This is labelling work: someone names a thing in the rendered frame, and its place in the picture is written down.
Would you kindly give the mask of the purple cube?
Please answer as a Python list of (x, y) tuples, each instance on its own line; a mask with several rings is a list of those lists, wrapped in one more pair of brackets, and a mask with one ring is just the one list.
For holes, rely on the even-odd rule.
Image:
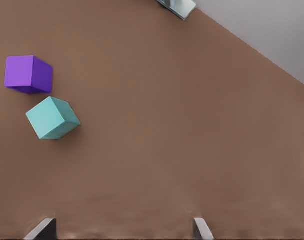
[(49, 94), (53, 67), (34, 55), (8, 56), (4, 87), (25, 94)]

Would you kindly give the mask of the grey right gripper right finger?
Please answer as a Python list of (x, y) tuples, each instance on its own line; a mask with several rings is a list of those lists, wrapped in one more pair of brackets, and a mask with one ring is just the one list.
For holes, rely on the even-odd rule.
[(200, 217), (193, 219), (193, 239), (194, 240), (213, 240), (214, 236), (210, 231), (205, 220)]

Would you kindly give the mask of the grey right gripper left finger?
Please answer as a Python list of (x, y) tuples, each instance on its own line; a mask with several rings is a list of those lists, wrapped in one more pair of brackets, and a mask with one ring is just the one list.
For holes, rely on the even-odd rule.
[(56, 240), (56, 219), (45, 218), (34, 229), (32, 229), (24, 240)]

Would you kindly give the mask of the teal cube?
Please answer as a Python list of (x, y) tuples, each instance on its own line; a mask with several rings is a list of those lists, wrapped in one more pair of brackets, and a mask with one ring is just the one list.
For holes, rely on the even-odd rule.
[(80, 125), (68, 102), (51, 96), (25, 115), (40, 140), (59, 140)]

